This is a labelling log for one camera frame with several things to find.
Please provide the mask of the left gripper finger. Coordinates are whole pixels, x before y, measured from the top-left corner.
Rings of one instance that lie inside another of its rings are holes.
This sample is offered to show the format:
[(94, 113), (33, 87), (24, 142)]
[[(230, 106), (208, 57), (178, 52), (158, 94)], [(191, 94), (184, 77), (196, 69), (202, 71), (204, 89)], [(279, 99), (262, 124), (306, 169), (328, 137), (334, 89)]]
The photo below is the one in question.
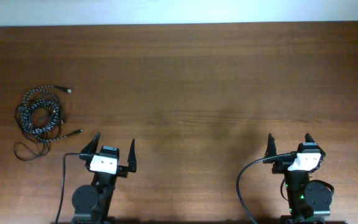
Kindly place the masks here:
[(98, 148), (99, 139), (100, 139), (100, 132), (97, 132), (95, 137), (91, 140), (91, 142), (88, 143), (81, 150), (81, 154), (86, 154), (86, 155), (94, 154), (96, 152), (97, 148)]
[(135, 139), (132, 140), (128, 155), (128, 171), (136, 173), (137, 171), (137, 159), (135, 155)]

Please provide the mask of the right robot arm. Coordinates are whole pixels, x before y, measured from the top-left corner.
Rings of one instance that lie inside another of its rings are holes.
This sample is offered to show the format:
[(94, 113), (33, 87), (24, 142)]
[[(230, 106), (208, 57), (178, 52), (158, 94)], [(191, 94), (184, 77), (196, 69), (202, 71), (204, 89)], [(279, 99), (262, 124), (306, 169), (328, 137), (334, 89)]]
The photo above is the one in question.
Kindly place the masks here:
[(272, 164), (273, 174), (282, 174), (282, 189), (287, 191), (289, 215), (282, 215), (280, 223), (324, 223), (330, 216), (334, 187), (310, 175), (320, 168), (326, 153), (310, 134), (299, 143), (296, 151), (278, 154), (275, 138), (269, 134), (264, 158)]

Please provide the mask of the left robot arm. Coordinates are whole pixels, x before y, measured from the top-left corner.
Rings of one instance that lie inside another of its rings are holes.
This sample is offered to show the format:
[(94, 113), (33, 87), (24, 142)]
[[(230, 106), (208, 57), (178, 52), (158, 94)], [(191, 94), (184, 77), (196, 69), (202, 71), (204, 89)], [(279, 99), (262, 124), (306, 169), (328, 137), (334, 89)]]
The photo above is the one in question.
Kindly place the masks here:
[(85, 168), (93, 174), (89, 185), (78, 187), (71, 198), (75, 209), (72, 223), (115, 223), (109, 216), (109, 208), (118, 178), (126, 178), (137, 171), (135, 140), (131, 142), (127, 165), (119, 165), (119, 149), (103, 146), (97, 152), (100, 134), (97, 133), (80, 152), (79, 158), (85, 161)]

